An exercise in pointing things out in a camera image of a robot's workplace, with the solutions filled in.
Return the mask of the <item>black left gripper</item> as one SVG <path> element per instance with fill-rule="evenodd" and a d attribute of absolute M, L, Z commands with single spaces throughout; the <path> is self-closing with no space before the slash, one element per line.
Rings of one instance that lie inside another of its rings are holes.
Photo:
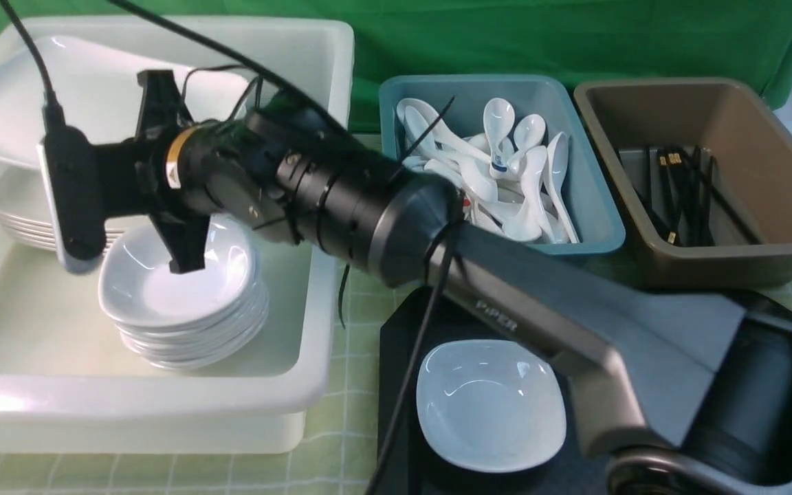
<path fill-rule="evenodd" d="M 170 273 L 200 272 L 210 214 L 186 204 L 180 163 L 188 159 L 190 140 L 214 121 L 195 122 L 172 69 L 142 70 L 136 81 L 142 97 L 133 137 L 97 146 L 97 223 L 103 228 L 116 217 L 150 217 L 170 254 Z"/>

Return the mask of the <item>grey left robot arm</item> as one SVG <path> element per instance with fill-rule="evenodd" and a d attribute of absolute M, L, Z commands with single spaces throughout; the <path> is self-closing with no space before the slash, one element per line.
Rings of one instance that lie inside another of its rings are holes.
<path fill-rule="evenodd" d="M 107 217 L 147 215 L 178 274 L 211 215 L 308 241 L 390 286 L 421 280 L 566 377 L 610 494 L 792 494 L 792 316 L 714 294 L 645 294 L 463 219 L 444 179 L 358 143 L 285 85 L 241 119 L 190 122 L 144 70 L 135 137 L 97 145 Z"/>

